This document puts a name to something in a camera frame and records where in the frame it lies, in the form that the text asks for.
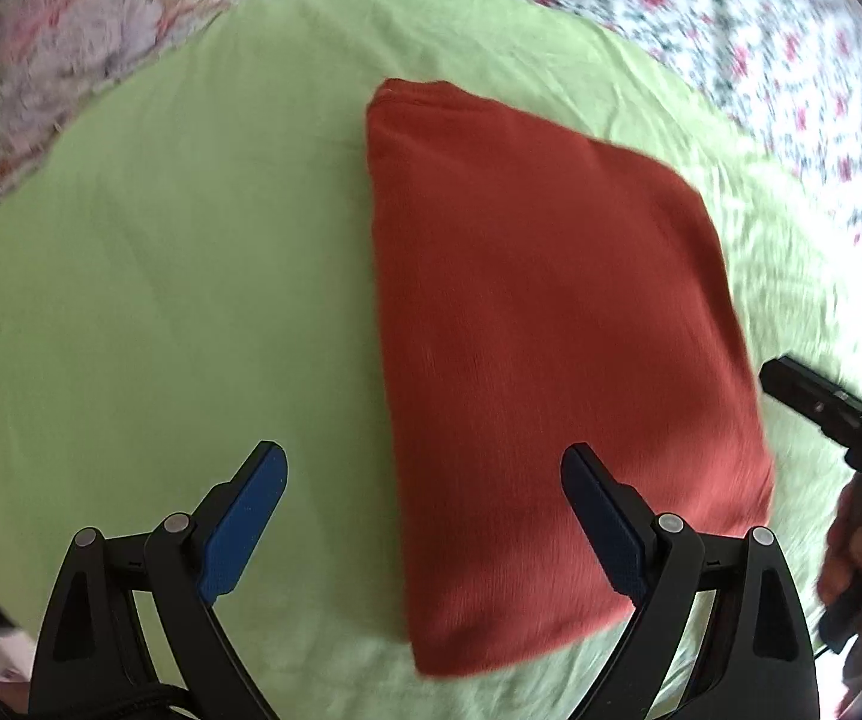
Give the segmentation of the orange knit sweater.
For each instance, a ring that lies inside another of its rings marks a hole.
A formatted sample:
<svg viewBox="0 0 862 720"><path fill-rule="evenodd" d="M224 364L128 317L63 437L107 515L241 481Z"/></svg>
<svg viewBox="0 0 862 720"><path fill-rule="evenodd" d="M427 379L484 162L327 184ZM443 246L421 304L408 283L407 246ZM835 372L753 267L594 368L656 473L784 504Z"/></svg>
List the orange knit sweater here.
<svg viewBox="0 0 862 720"><path fill-rule="evenodd" d="M366 133L422 674L515 665L631 610L564 497L575 442L701 532L766 522L755 374L683 177L445 82L383 83Z"/></svg>

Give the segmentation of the light green bed sheet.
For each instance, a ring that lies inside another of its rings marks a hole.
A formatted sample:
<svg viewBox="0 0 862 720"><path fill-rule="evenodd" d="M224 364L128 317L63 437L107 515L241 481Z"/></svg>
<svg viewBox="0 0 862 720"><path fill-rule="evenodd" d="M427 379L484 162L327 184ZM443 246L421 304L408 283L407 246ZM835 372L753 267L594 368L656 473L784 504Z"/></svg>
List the light green bed sheet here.
<svg viewBox="0 0 862 720"><path fill-rule="evenodd" d="M524 0L247 0L63 133L0 205L0 606L37 631L71 537L134 533L279 442L218 606L287 718L561 718L614 631L426 679L403 622L364 112L445 80L696 187L755 361L862 394L862 262L813 190L614 32Z"/></svg>

